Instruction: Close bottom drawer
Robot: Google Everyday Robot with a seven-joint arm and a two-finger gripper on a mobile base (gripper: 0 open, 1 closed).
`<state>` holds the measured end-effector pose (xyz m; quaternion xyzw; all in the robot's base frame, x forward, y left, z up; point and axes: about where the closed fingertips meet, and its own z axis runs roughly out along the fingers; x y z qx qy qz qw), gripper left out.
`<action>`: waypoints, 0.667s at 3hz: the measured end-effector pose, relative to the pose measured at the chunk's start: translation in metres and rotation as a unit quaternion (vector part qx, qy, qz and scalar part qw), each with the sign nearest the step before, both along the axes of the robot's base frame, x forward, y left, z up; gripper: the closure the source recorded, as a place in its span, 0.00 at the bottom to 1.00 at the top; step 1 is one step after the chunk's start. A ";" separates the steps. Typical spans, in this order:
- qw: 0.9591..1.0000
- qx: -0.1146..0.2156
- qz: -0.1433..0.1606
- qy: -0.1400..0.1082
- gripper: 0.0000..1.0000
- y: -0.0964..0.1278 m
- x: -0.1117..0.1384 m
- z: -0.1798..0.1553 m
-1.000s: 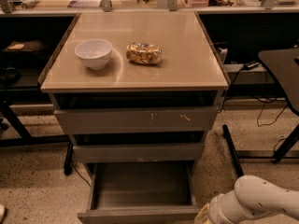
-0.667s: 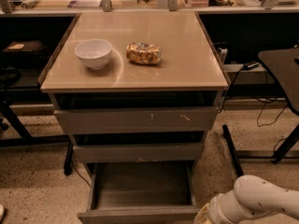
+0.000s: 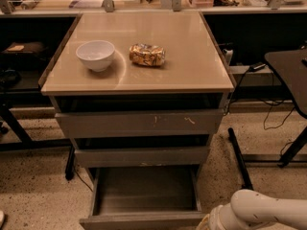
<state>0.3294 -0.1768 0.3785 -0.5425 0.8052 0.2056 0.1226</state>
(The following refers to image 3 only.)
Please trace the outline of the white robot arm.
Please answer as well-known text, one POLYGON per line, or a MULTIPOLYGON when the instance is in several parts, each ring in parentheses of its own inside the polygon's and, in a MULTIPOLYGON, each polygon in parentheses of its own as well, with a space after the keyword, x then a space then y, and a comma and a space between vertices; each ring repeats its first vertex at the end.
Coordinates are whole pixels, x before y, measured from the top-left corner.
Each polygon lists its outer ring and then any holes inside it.
POLYGON ((239 190, 229 203, 215 207, 206 215, 196 230, 257 230, 276 222, 307 230, 307 200, 239 190))

